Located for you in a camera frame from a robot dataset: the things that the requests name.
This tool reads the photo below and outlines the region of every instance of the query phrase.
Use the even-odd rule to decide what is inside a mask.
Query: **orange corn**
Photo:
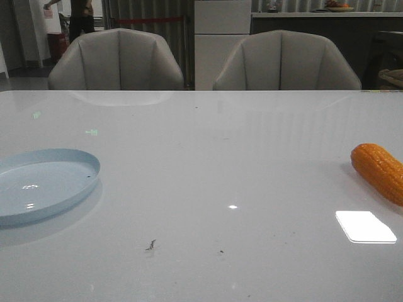
[[[403,164],[375,143],[363,143],[351,152],[356,171],[383,197],[403,206]]]

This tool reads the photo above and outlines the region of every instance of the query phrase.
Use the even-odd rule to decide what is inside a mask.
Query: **corrugated wall panel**
[[[268,0],[252,0],[253,11],[265,11]],[[326,0],[282,0],[283,12],[308,12],[323,8]],[[338,0],[355,8],[355,11],[403,11],[403,0]]]
[[[131,28],[161,35],[167,41],[181,67],[185,83],[194,83],[193,14],[194,0],[105,0],[112,19],[111,27]],[[170,23],[144,23],[122,25],[113,20],[172,18],[184,16],[181,21]]]

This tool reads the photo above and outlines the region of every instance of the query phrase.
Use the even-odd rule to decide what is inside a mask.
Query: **gray chair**
[[[214,90],[360,90],[361,82],[329,39],[275,30],[241,40]]]
[[[75,39],[52,69],[55,90],[182,90],[183,75],[165,39],[117,28]]]

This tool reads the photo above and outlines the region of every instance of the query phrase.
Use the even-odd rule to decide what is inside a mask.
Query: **wall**
[[[43,61],[50,58],[47,33],[61,32],[56,6],[52,6],[53,18],[45,19],[43,5],[47,2],[47,0],[14,0],[27,66],[42,67]]]

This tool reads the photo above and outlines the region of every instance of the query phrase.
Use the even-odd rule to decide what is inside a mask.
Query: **person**
[[[50,9],[51,5],[58,3],[60,0],[50,0],[43,6],[44,9]],[[69,25],[70,43],[77,38],[81,31],[92,33],[94,29],[94,10],[92,0],[70,0],[71,17]]]

